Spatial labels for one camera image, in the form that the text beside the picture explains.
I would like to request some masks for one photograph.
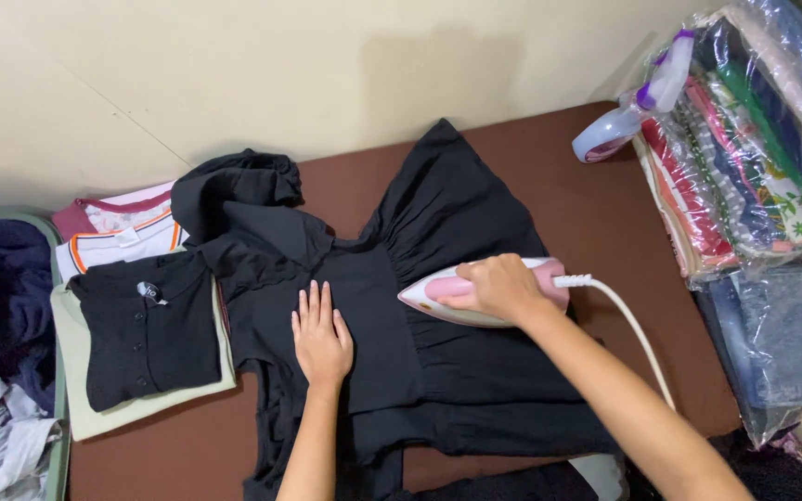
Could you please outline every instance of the brown surface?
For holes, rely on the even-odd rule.
[[[592,273],[627,301],[652,343],[680,412],[704,435],[740,424],[734,398],[689,292],[633,150],[583,165],[575,135],[612,107],[596,103],[465,133],[481,158],[529,207],[551,255],[572,274]],[[407,155],[410,143],[303,162],[305,211],[340,237],[355,236]],[[578,321],[653,385],[652,370],[624,317],[597,290],[572,292]],[[256,379],[188,402],[103,437],[75,443],[74,501],[241,499],[255,464]],[[621,402],[622,410],[627,402]],[[405,453],[405,487],[435,488],[549,458]]]

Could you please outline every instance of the plastic bottle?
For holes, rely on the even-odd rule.
[[[689,75],[694,40],[694,32],[681,29],[670,48],[655,61],[652,79],[635,92],[624,93],[618,100],[619,108],[602,115],[571,142],[578,160],[592,163],[607,159],[633,139],[642,120],[652,112],[667,113],[674,108]]]

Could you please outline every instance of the left hand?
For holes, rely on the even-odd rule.
[[[311,281],[311,290],[298,292],[298,313],[292,313],[292,335],[296,359],[308,387],[339,390],[351,370],[355,344],[338,309],[332,308],[330,284]]]

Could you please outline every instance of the wall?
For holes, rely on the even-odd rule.
[[[614,97],[722,0],[0,0],[0,204],[251,146],[305,160]]]

